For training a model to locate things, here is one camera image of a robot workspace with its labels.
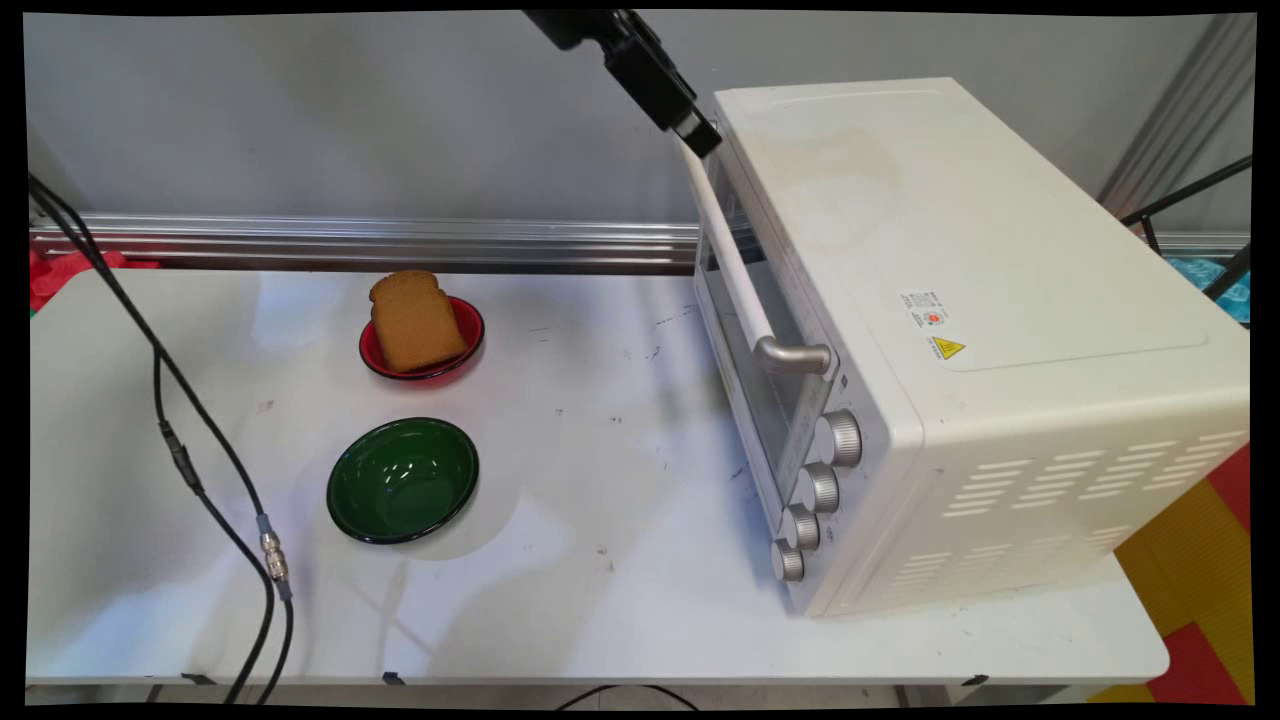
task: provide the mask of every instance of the white table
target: white table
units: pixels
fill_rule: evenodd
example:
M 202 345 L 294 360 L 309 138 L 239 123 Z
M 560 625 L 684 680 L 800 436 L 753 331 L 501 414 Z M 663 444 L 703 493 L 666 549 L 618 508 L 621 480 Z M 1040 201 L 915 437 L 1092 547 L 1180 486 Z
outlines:
M 442 275 L 488 333 L 468 373 L 420 388 L 357 355 L 379 275 L 118 275 L 288 552 L 283 682 L 1111 683 L 1166 669 L 1114 557 L 1052 592 L 790 615 L 689 278 Z M 27 682 L 229 682 L 261 585 L 174 471 L 151 352 L 99 278 L 32 319 L 31 368 Z M 210 496 L 256 537 L 230 464 L 168 375 L 165 402 Z M 325 509 L 329 470 L 364 432 L 412 415 L 471 436 L 476 495 L 417 542 L 346 537 Z M 282 634 L 278 620 L 255 682 Z

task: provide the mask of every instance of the sticker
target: sticker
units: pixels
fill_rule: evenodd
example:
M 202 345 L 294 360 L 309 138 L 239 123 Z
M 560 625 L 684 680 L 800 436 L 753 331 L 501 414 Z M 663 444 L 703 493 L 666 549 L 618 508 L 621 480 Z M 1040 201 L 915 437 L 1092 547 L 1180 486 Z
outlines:
M 933 338 L 933 345 L 937 346 L 938 352 L 942 354 L 942 359 L 943 360 L 950 360 L 951 356 L 954 356 L 956 352 L 960 352 L 961 350 L 965 348 L 965 346 L 960 345 L 959 342 L 954 342 L 954 341 L 950 341 L 950 340 L 942 340 L 941 337 L 934 337 Z
M 911 322 L 923 336 L 920 340 L 929 347 L 933 356 L 947 366 L 955 363 L 968 365 L 966 359 L 973 351 L 965 352 L 960 360 L 951 361 L 961 350 L 969 346 L 964 328 L 936 291 L 910 290 L 897 295 Z

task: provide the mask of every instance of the bowl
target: bowl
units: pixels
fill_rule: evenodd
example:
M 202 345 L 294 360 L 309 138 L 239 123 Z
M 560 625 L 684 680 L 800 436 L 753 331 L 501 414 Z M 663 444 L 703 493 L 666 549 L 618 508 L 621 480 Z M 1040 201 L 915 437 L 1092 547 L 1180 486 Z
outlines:
M 329 474 L 329 516 L 372 544 L 430 534 L 457 515 L 480 477 L 475 443 L 436 418 L 404 418 L 369 430 Z
M 476 354 L 476 350 L 480 348 L 480 343 L 484 341 L 484 318 L 466 300 L 451 296 L 449 304 L 453 306 L 453 319 L 458 323 L 458 332 L 462 333 L 462 341 L 467 343 L 467 350 L 462 355 L 415 368 L 407 373 L 397 373 L 387 366 L 387 359 L 383 357 L 383 346 L 378 345 L 378 332 L 374 331 L 374 322 L 369 320 L 365 331 L 360 333 L 360 359 L 365 361 L 365 365 L 370 370 L 393 380 L 438 378 L 466 365 L 467 360 Z

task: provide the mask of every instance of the blue object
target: blue object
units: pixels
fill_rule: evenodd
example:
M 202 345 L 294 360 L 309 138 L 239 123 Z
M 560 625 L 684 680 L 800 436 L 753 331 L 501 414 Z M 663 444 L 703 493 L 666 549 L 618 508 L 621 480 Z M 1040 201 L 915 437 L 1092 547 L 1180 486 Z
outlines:
M 1213 282 L 1213 278 L 1222 274 L 1222 270 L 1226 269 L 1219 263 L 1201 258 L 1194 260 L 1170 258 L 1169 264 L 1198 290 L 1208 287 L 1208 283 Z M 1222 297 L 1217 299 L 1217 306 L 1226 310 L 1238 323 L 1249 322 L 1249 275 L 1252 274 L 1252 272 L 1244 273 L 1244 277 L 1231 286 L 1231 290 L 1224 292 Z

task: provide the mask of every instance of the oven glass window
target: oven glass window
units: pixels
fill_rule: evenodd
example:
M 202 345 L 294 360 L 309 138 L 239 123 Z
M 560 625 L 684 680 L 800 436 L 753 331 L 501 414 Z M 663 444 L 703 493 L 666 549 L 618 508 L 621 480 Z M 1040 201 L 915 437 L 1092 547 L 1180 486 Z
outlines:
M 795 314 L 774 275 L 774 265 L 765 256 L 764 249 L 760 247 L 737 193 L 727 182 L 719 163 L 713 161 L 709 170 L 716 197 L 719 200 L 724 219 L 728 220 L 730 229 L 733 232 L 733 241 L 755 286 L 756 295 L 760 297 L 764 313 L 769 318 L 769 324 L 773 327 L 774 337 L 783 345 L 805 345 L 806 341 L 796 323 Z M 724 284 L 723 273 L 716 259 L 716 251 L 705 232 L 700 250 L 707 288 L 710 291 L 721 331 L 732 355 L 733 369 L 741 380 L 746 402 L 751 409 L 755 433 L 759 436 L 764 455 L 769 460 L 773 483 L 778 488 L 782 502 L 786 503 L 791 497 L 796 470 L 800 461 L 804 460 L 809 445 L 809 433 L 804 433 L 801 437 L 792 433 L 792 429 L 797 429 L 795 425 L 801 416 L 805 398 L 813 397 L 817 391 L 820 391 L 820 386 L 827 383 L 819 375 L 771 374 L 760 368 L 751 352 L 753 348 L 748 346 L 728 287 Z

